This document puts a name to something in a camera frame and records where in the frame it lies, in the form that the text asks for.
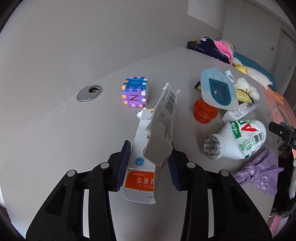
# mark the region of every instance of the red plastic object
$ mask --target red plastic object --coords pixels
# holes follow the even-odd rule
[[[217,108],[208,105],[202,98],[194,102],[194,118],[203,124],[209,123],[218,115]]]

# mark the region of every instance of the yogurt bottle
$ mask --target yogurt bottle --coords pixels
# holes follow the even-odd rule
[[[208,159],[226,157],[240,160],[252,156],[264,144],[266,129],[258,120],[236,120],[225,124],[218,134],[205,138],[204,154]]]

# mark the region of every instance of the purple plastic bag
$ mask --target purple plastic bag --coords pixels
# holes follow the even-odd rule
[[[264,150],[233,177],[241,186],[252,183],[264,192],[276,195],[278,173],[283,171],[283,168],[275,167],[276,155],[275,152],[269,153],[269,149]]]

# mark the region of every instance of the light blue plastic toy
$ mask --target light blue plastic toy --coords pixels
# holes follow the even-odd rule
[[[224,110],[237,110],[239,103],[231,81],[216,67],[205,69],[200,78],[202,99],[208,105]]]

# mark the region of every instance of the open cardboard box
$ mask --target open cardboard box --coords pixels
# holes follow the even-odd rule
[[[173,150],[177,100],[177,92],[167,83],[155,108],[142,112],[122,190],[129,201],[156,202],[161,168]]]

